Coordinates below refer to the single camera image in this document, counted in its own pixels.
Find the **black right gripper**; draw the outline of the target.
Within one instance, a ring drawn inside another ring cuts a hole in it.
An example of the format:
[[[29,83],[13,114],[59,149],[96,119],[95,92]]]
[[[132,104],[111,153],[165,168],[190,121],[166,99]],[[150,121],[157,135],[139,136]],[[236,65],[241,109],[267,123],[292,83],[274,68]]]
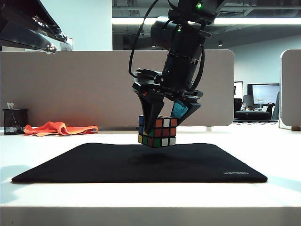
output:
[[[157,81],[161,72],[138,69],[134,71],[134,76],[132,87],[142,104],[144,127],[147,133],[155,125],[164,106],[164,98],[174,102],[171,117],[177,119],[177,125],[180,125],[201,107],[201,104],[197,102],[203,96],[201,91],[175,91],[164,87]]]

